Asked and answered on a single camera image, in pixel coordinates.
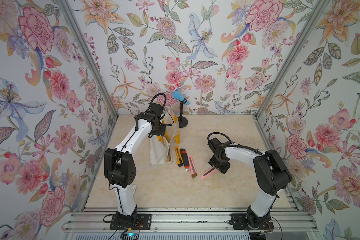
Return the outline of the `pink utility knife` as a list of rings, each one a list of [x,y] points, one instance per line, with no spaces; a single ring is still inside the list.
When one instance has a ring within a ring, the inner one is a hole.
[[[188,156],[188,159],[189,159],[189,164],[190,164],[191,177],[192,177],[192,179],[195,179],[197,177],[197,171],[196,171],[194,160],[191,155]]]
[[[210,176],[211,174],[215,173],[217,171],[217,169],[215,167],[211,167],[208,170],[206,170],[203,174],[201,174],[201,178],[205,179],[208,176]]]

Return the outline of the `white canvas pouch yellow handles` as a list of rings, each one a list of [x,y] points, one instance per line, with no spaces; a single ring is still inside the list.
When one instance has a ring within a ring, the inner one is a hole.
[[[150,165],[169,164],[176,160],[175,147],[180,144],[180,126],[178,117],[172,109],[163,118],[162,123],[171,124],[166,127],[163,137],[154,136],[150,139]]]

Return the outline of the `red black utility knife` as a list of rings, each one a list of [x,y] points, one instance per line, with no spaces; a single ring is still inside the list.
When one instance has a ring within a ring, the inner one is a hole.
[[[190,163],[189,163],[189,157],[187,154],[187,151],[185,149],[180,149],[180,154],[183,160],[183,165],[187,172],[190,171]]]

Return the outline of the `yellow black utility knife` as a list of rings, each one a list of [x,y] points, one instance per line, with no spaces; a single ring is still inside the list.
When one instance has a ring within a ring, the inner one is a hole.
[[[180,153],[180,149],[178,146],[175,146],[175,153],[176,153],[176,156],[177,156],[177,165],[179,167],[183,167],[184,166],[184,161],[182,159],[182,156],[181,156],[181,153]]]

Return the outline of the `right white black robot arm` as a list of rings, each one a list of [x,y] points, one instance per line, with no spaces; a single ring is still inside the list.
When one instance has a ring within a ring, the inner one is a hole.
[[[223,175],[230,169],[230,160],[237,160],[253,167],[259,186],[255,201],[247,208],[244,224],[252,229],[260,227],[270,217],[270,210],[279,195],[292,181],[292,175],[279,153],[275,150],[261,152],[248,146],[235,144],[231,139],[222,143],[218,138],[207,138],[208,147],[213,152],[209,160],[210,170],[202,177],[213,172]]]

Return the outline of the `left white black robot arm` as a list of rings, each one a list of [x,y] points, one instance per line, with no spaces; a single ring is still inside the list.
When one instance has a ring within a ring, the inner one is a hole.
[[[109,190],[116,192],[117,213],[122,216],[130,217],[137,210],[134,193],[130,188],[137,175],[134,155],[144,139],[165,134],[166,126],[162,123],[164,115],[165,107],[149,104],[146,111],[134,116],[135,123],[126,137],[104,153],[105,178],[109,182]]]

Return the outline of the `blue microphone on black stand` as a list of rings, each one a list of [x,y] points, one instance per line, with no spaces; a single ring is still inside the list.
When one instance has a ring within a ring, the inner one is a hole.
[[[178,121],[179,121],[179,127],[180,128],[185,128],[188,125],[188,119],[186,117],[183,116],[183,107],[184,105],[189,105],[190,103],[188,102],[188,100],[178,91],[174,91],[173,92],[173,97],[175,100],[178,100],[180,102],[180,116],[178,117]]]

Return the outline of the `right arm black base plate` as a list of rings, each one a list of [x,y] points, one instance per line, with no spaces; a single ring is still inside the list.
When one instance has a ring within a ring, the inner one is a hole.
[[[229,224],[233,226],[234,230],[256,230],[256,231],[271,231],[274,229],[274,224],[270,214],[263,217],[257,217],[255,214],[231,214]]]

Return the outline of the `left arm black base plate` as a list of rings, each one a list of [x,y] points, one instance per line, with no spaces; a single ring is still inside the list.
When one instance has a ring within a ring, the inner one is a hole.
[[[117,212],[112,216],[110,230],[150,230],[152,224],[151,214],[132,213],[130,216],[122,215]]]

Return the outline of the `aluminium front rail frame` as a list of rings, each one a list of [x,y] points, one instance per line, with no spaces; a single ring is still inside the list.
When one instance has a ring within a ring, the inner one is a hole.
[[[320,240],[313,218],[296,208],[273,208],[257,228],[239,208],[140,208],[135,226],[116,221],[116,209],[86,208],[63,224],[66,240]]]

